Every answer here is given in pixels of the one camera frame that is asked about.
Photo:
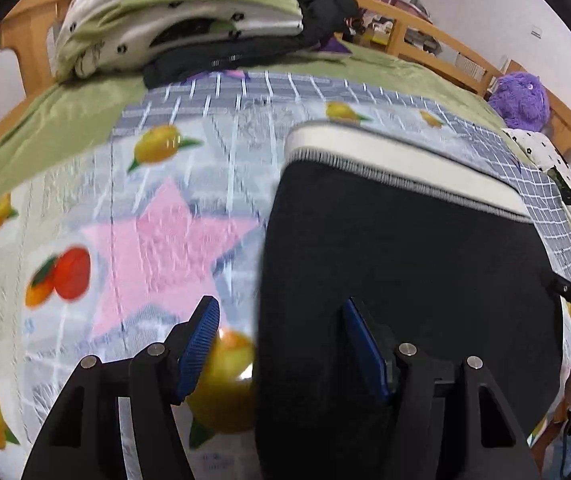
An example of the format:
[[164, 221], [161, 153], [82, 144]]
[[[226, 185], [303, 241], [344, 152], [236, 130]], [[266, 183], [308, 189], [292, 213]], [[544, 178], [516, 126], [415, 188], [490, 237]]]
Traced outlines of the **black pants white waistband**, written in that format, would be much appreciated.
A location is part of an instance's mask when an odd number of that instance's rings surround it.
[[389, 133], [307, 122], [285, 140], [258, 296], [255, 442], [267, 479], [385, 479], [344, 326], [361, 301], [398, 342], [478, 356], [525, 441], [558, 393], [562, 313], [519, 193]]

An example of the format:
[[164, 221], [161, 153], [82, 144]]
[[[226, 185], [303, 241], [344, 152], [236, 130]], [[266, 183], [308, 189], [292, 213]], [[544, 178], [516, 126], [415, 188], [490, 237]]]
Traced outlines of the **blue jeans leg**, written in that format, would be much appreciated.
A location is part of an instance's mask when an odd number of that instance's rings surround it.
[[557, 437], [548, 446], [545, 458], [543, 459], [543, 471], [541, 478], [558, 480], [561, 474], [568, 477], [571, 473], [571, 434], [566, 439], [566, 456], [564, 468], [561, 468], [563, 454], [562, 437]]

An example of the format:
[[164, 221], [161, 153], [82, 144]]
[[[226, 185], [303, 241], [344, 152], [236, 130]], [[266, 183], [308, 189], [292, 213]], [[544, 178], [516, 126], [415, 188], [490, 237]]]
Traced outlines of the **fruit print plastic tablecloth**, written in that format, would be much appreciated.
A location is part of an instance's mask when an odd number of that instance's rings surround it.
[[[0, 196], [0, 478], [21, 479], [59, 393], [84, 356], [132, 358], [220, 305], [194, 392], [173, 410], [196, 479], [267, 479], [255, 442], [258, 296], [289, 132], [340, 122], [453, 155], [511, 185], [551, 269], [571, 282], [571, 216], [552, 180], [502, 130], [407, 94], [314, 98], [267, 72], [149, 91], [106, 143]], [[571, 366], [562, 313], [558, 404]], [[129, 402], [118, 401], [126, 478], [142, 477]]]

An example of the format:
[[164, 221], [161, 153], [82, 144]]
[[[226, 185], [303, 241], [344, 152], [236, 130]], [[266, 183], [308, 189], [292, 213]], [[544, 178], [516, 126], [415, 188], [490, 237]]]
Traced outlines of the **purple plush toy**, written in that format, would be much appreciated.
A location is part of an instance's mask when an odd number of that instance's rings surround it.
[[511, 129], [541, 131], [550, 120], [547, 90], [530, 73], [513, 72], [498, 78], [488, 104]]

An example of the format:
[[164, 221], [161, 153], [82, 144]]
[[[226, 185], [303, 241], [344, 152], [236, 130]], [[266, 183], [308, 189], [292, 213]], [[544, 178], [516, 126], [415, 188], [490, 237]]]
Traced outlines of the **green bed sheet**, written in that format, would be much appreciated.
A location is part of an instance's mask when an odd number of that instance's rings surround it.
[[[304, 87], [314, 98], [340, 82], [343, 96], [357, 99], [364, 91], [387, 98], [393, 93], [430, 99], [458, 117], [499, 132], [503, 120], [480, 96], [463, 90], [427, 68], [378, 51], [355, 47], [341, 61], [287, 58], [267, 73], [292, 92]], [[28, 107], [0, 137], [0, 196], [36, 174], [106, 143], [130, 104], [144, 99], [141, 76], [90, 78], [52, 86]]]

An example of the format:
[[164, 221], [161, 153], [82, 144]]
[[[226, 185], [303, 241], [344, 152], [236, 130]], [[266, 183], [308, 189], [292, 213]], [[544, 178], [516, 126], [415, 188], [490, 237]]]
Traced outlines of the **folded green white quilt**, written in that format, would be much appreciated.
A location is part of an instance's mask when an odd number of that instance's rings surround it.
[[138, 70], [186, 44], [292, 37], [302, 29], [297, 0], [72, 0], [56, 42], [54, 76]]

